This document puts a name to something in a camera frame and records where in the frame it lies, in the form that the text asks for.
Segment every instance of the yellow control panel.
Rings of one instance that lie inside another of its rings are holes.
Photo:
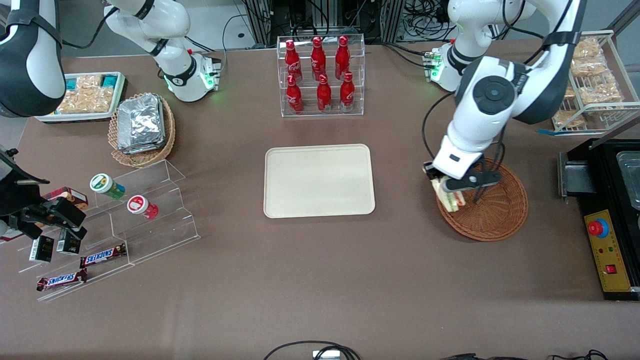
[[[584,223],[587,225],[591,250],[596,260],[603,291],[630,291],[627,269],[620,254],[609,210],[585,216]]]

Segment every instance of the white tray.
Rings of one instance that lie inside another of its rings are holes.
[[[124,89],[125,77],[121,72],[107,71],[107,72],[84,72],[80,74],[65,74],[66,79],[75,79],[81,75],[115,75],[118,77],[116,85],[113,88],[113,97],[111,98],[111,104],[109,105],[109,111],[105,113],[82,113],[82,114],[50,114],[44,116],[36,116],[35,118],[50,124],[59,124],[62,122],[84,122],[90,120],[105,119],[109,120],[111,116],[118,109],[120,104],[120,97],[122,96],[122,90]]]
[[[269,218],[366,215],[376,208],[371,153],[364,144],[275,147],[264,165]]]

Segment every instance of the red switch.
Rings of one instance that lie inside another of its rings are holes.
[[[587,229],[589,230],[589,234],[593,236],[601,235],[604,232],[604,226],[599,221],[592,221],[587,225]]]

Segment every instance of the red emergency stop button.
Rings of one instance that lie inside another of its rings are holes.
[[[604,219],[597,218],[587,224],[587,231],[593,236],[606,238],[609,235],[609,224]]]
[[[592,221],[587,225],[587,229],[589,230],[589,234],[593,236],[601,235],[604,232],[604,226],[600,222]]]

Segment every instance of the black machine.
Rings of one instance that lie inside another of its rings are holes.
[[[576,196],[606,300],[640,300],[640,140],[590,139],[567,152],[588,175]]]

